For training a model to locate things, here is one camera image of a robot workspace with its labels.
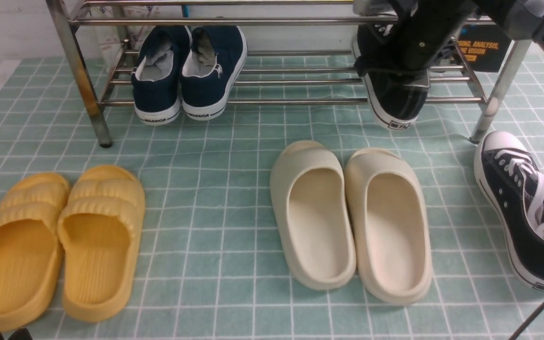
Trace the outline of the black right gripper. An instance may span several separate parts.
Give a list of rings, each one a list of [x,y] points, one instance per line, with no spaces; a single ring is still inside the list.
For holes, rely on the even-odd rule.
[[[471,0],[391,0],[399,15],[389,34],[360,25],[354,49],[359,76],[380,74],[416,79],[439,56],[454,32],[476,9]]]

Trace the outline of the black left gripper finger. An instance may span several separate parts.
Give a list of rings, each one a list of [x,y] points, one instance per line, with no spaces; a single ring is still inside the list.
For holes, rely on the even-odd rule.
[[[33,340],[28,329],[17,329],[10,336],[9,340]]]

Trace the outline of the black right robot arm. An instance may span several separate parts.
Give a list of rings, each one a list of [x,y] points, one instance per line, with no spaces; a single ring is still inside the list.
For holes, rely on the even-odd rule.
[[[68,9],[62,0],[46,2],[54,28],[62,44],[63,51],[73,73],[85,110],[93,127],[97,143],[102,148],[114,144],[104,118],[108,106],[128,106],[133,101],[114,101],[110,99],[112,89],[118,84],[115,75],[127,59],[135,60],[136,52],[130,48],[133,43],[129,37],[129,26],[356,26],[361,24],[399,24],[410,15],[410,8],[401,1],[396,15],[369,14],[356,17],[188,17],[188,7],[210,6],[339,6],[340,0],[78,0]],[[462,21],[464,25],[498,26],[509,38],[515,41],[500,71],[492,97],[483,95],[471,98],[430,97],[428,103],[479,103],[482,115],[476,131],[470,137],[474,144],[488,131],[496,109],[492,103],[500,103],[508,89],[522,57],[531,43],[537,43],[544,52],[544,0],[476,0],[474,1],[482,16]],[[117,64],[110,67],[110,79],[104,91],[97,95],[85,65],[77,31],[82,26],[115,26],[118,29],[119,55]]]

